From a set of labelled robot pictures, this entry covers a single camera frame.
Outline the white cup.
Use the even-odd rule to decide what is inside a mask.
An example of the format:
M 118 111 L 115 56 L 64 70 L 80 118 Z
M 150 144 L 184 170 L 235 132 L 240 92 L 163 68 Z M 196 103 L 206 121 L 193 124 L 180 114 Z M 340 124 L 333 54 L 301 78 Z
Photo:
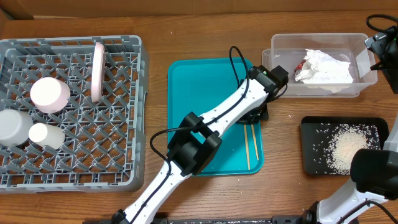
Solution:
M 29 129 L 29 139 L 41 147 L 60 148 L 65 141 L 63 129 L 45 123 L 36 123 Z

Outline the wooden chopstick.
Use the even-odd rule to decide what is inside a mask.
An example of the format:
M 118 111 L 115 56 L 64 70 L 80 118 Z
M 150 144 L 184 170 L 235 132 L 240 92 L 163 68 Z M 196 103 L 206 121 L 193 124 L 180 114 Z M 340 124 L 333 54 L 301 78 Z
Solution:
M 254 125 L 251 125 L 251 131 L 252 131 L 252 138 L 253 138 L 253 143 L 254 143 L 254 150 L 256 153 L 256 159 L 257 161 L 259 160 L 259 153 L 258 153 L 258 148 L 257 148 L 257 141 L 256 141 L 256 134 L 255 134 L 255 129 Z
M 249 144 L 248 144 L 248 131 L 247 131 L 247 126 L 244 125 L 244 140 L 245 140 L 245 148 L 246 148 L 246 159 L 247 159 L 247 165 L 248 165 L 248 170 L 251 169 L 251 162 L 250 162 L 250 156 L 249 156 Z

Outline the red snack wrapper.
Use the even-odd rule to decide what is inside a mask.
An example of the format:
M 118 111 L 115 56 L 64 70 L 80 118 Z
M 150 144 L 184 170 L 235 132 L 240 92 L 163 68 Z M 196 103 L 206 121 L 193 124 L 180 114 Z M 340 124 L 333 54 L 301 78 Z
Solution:
M 305 62 L 306 62 L 306 60 L 302 60 L 302 61 L 296 66 L 296 68 L 295 68 L 295 70 L 294 70 L 294 78 L 295 78 L 295 81 L 296 81 L 296 82 L 298 81 L 297 77 L 298 77 L 299 73 L 302 71 L 302 68 L 303 68 L 303 65 L 305 64 Z

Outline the large white plate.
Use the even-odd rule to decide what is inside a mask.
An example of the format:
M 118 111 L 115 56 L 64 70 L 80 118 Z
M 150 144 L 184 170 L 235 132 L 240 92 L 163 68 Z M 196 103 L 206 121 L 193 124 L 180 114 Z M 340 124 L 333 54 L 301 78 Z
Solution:
M 105 62 L 105 47 L 103 44 L 97 42 L 95 44 L 91 71 L 91 99 L 93 102 L 98 102 L 103 94 Z

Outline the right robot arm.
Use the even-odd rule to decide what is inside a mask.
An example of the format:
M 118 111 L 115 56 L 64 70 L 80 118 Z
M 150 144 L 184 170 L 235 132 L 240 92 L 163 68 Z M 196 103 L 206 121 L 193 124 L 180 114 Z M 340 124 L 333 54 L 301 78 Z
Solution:
M 364 41 L 367 49 L 379 58 L 371 70 L 380 70 L 397 93 L 397 26 L 369 27 L 378 32 Z M 350 223 L 374 205 L 397 223 L 382 206 L 397 199 L 397 123 L 381 150 L 360 149 L 354 155 L 350 172 L 348 181 L 332 196 L 315 202 L 292 223 Z

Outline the pile of rice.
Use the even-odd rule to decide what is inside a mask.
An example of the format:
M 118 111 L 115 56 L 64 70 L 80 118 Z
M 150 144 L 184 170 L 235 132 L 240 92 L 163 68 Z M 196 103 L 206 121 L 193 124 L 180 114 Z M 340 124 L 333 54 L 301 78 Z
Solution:
M 310 151 L 315 156 L 311 168 L 315 175 L 349 175 L 351 162 L 360 149 L 380 150 L 374 124 L 320 123 L 315 125 Z

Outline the grey saucer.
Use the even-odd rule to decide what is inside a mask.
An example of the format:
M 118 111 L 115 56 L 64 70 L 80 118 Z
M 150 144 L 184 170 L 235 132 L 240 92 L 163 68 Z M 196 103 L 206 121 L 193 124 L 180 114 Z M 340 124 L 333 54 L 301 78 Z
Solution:
M 6 109 L 1 111 L 1 144 L 18 146 L 27 141 L 33 120 L 28 113 Z

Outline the white napkin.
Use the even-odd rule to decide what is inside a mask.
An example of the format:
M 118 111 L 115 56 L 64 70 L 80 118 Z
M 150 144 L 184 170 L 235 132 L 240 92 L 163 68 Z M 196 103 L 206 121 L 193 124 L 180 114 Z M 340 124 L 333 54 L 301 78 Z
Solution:
M 298 83 L 310 85 L 310 88 L 322 88 L 337 93 L 348 84 L 354 83 L 349 73 L 350 62 L 337 60 L 321 50 L 307 49 L 306 60 L 297 79 Z

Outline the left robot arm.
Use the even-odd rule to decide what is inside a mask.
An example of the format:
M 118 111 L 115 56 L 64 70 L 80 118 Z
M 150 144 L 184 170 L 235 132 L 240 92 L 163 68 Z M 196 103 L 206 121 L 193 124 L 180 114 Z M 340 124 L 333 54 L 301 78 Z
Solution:
M 267 104 L 287 89 L 289 73 L 281 66 L 272 70 L 259 65 L 245 67 L 236 91 L 215 108 L 196 115 L 191 112 L 179 127 L 161 130 L 173 136 L 164 163 L 149 186 L 130 206 L 118 210 L 111 223 L 151 223 L 158 209 L 186 179 L 199 174 L 214 158 L 224 133 L 235 123 L 254 124 L 267 119 Z

